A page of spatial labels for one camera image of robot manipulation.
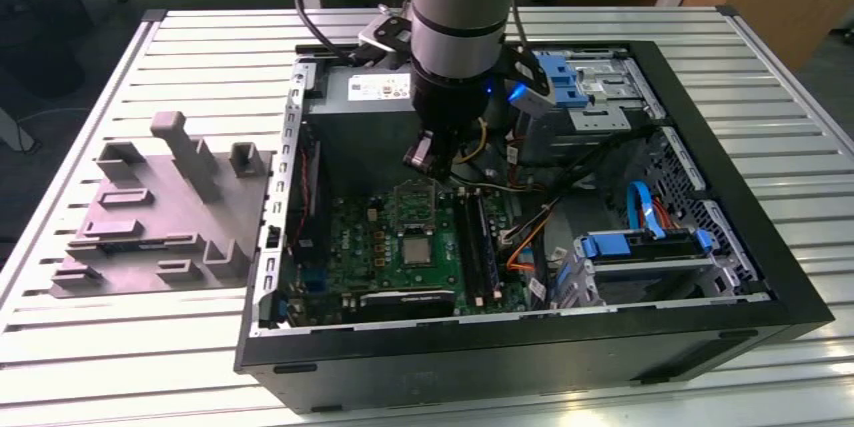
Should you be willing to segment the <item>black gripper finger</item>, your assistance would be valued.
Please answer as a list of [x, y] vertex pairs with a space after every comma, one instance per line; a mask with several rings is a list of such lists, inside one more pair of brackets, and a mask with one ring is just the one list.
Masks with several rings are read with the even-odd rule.
[[431, 173], [434, 164], [433, 148], [433, 132], [422, 130], [418, 134], [418, 139], [413, 146], [409, 148], [403, 163], [407, 167], [417, 170], [419, 173]]
[[435, 180], [446, 181], [449, 179], [458, 150], [459, 138], [454, 131], [439, 131], [433, 135], [431, 176]]

